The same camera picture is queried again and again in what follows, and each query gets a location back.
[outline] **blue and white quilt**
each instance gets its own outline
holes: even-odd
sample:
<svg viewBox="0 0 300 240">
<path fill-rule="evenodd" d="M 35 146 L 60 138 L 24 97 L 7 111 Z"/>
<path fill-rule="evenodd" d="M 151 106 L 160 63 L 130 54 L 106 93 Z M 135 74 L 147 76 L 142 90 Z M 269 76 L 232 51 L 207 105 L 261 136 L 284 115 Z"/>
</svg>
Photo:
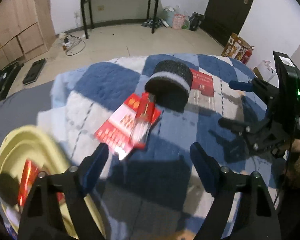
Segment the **blue and white quilt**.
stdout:
<svg viewBox="0 0 300 240">
<path fill-rule="evenodd" d="M 53 108 L 38 115 L 38 125 L 58 141 L 72 163 L 80 164 L 99 144 L 95 131 L 132 93 L 141 95 L 155 66 L 173 59 L 212 75 L 215 111 L 186 107 L 183 114 L 160 108 L 146 151 L 136 150 L 120 162 L 110 155 L 94 190 L 100 202 L 107 239 L 155 239 L 188 229 L 197 233 L 213 198 L 205 192 L 189 156 L 199 142 L 208 155 L 234 172 L 259 171 L 276 195 L 271 157 L 249 156 L 241 138 L 218 126 L 227 118 L 253 122 L 266 105 L 254 94 L 231 90 L 229 81 L 248 82 L 253 72 L 237 60 L 194 54 L 124 57 L 100 62 L 56 77 Z M 223 237 L 231 233 L 240 194 Z"/>
</svg>

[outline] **metal screw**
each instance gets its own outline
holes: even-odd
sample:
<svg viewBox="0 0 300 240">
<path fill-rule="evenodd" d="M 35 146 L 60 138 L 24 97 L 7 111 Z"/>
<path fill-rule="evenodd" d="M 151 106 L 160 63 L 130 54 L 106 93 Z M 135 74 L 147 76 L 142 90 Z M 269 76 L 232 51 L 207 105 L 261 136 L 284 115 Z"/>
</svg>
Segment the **metal screw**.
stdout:
<svg viewBox="0 0 300 240">
<path fill-rule="evenodd" d="M 252 173 L 252 175 L 253 175 L 253 177 L 255 177 L 255 178 L 260 178 L 260 177 L 261 177 L 261 174 L 260 174 L 259 172 L 257 172 L 257 171 L 254 171 L 254 172 Z"/>
<path fill-rule="evenodd" d="M 38 174 L 38 177 L 40 178 L 40 179 L 42 179 L 44 176 L 46 176 L 47 175 L 47 173 L 45 172 L 45 171 L 41 171 L 39 174 Z"/>
<path fill-rule="evenodd" d="M 76 172 L 78 170 L 78 167 L 77 166 L 71 166 L 70 168 L 69 168 L 69 171 L 70 172 Z"/>
<path fill-rule="evenodd" d="M 222 171 L 223 173 L 228 173 L 228 172 L 230 171 L 230 169 L 229 169 L 227 166 L 222 166 L 222 167 L 221 167 L 221 171 Z"/>
</svg>

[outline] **beige floor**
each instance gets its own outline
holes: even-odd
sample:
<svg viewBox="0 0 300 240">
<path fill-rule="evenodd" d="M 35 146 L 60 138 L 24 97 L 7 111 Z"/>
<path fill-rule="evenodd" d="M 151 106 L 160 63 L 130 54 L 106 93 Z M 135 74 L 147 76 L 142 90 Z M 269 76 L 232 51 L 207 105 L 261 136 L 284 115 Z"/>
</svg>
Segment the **beige floor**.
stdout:
<svg viewBox="0 0 300 240">
<path fill-rule="evenodd" d="M 83 31 L 72 33 L 78 37 L 83 34 Z M 8 95 L 54 80 L 60 73 L 113 58 L 162 53 L 221 55 L 223 51 L 223 48 L 201 29 L 192 32 L 162 27 L 151 34 L 150 28 L 142 27 L 140 24 L 95 28 L 89 31 L 89 39 L 84 41 L 86 47 L 82 52 L 67 56 L 61 48 L 60 41 L 56 40 L 48 52 L 25 63 Z M 82 47 L 83 43 L 79 44 L 73 49 L 73 53 L 78 52 Z M 47 63 L 38 80 L 24 86 L 22 81 L 32 63 L 43 57 L 46 58 Z"/>
</svg>

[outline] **table leg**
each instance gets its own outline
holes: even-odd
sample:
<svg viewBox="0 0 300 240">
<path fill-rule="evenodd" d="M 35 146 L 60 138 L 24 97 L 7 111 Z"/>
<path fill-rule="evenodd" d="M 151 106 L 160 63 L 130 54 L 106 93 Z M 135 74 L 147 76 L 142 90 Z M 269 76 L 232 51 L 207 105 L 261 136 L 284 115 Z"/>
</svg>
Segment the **table leg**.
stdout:
<svg viewBox="0 0 300 240">
<path fill-rule="evenodd" d="M 89 3 L 89 15 L 90 15 L 90 29 L 93 29 L 93 18 L 92 18 L 91 0 L 88 0 L 88 3 Z"/>
<path fill-rule="evenodd" d="M 157 10 L 158 10 L 158 2 L 159 0 L 155 0 L 155 5 L 154 5 L 154 14 L 153 14 L 153 24 L 152 24 L 152 32 L 151 33 L 154 33 L 154 25 L 157 21 Z"/>
<path fill-rule="evenodd" d="M 83 28 L 84 28 L 84 33 L 86 35 L 86 40 L 89 39 L 88 36 L 88 30 L 87 30 L 87 23 L 86 23 L 86 16 L 85 16 L 85 12 L 84 12 L 84 0 L 80 0 L 81 1 L 81 15 L 82 15 L 82 21 L 83 21 Z"/>
<path fill-rule="evenodd" d="M 150 14 L 150 6 L 151 6 L 151 0 L 148 0 L 147 19 L 149 19 L 149 14 Z"/>
</svg>

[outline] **dark door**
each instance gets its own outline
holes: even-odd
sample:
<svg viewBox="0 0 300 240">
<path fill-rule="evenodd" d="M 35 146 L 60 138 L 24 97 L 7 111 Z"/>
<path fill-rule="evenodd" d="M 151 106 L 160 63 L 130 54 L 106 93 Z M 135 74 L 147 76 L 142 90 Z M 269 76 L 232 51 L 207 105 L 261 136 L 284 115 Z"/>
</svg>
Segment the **dark door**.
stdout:
<svg viewBox="0 0 300 240">
<path fill-rule="evenodd" d="M 232 33 L 239 34 L 252 2 L 253 0 L 209 0 L 201 28 L 225 46 Z"/>
</svg>

